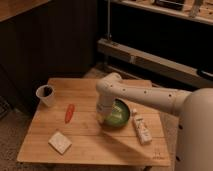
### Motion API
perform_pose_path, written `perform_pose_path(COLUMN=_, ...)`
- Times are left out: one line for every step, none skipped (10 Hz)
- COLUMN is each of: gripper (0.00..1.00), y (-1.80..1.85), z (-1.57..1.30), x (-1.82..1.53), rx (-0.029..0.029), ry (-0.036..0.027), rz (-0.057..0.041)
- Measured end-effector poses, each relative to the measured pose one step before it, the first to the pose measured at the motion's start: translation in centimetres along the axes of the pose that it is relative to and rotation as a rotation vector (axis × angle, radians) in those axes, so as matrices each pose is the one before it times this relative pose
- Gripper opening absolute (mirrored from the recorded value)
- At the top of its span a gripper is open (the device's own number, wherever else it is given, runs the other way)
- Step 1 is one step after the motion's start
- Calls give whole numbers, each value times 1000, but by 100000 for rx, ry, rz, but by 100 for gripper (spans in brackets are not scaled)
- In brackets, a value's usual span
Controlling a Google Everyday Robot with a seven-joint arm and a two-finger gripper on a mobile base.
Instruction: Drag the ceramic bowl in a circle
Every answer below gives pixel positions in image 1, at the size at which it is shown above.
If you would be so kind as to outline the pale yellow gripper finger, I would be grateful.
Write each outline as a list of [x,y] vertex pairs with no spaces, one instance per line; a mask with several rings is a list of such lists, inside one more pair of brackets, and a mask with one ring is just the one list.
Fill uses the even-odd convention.
[[100,124],[103,124],[105,122],[106,118],[107,118],[106,115],[103,115],[103,114],[100,114],[100,113],[97,114],[97,120]]

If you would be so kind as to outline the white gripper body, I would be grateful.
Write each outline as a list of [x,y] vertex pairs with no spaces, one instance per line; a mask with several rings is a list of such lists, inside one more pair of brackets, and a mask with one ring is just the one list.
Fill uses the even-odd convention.
[[96,103],[96,111],[101,117],[109,116],[112,112],[115,97],[100,95]]

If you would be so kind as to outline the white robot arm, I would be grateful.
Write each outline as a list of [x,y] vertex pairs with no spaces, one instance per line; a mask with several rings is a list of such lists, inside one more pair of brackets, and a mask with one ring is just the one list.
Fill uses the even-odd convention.
[[190,92],[126,85],[118,73],[110,73],[97,81],[96,91],[102,117],[111,114],[116,98],[179,116],[175,171],[213,171],[213,88]]

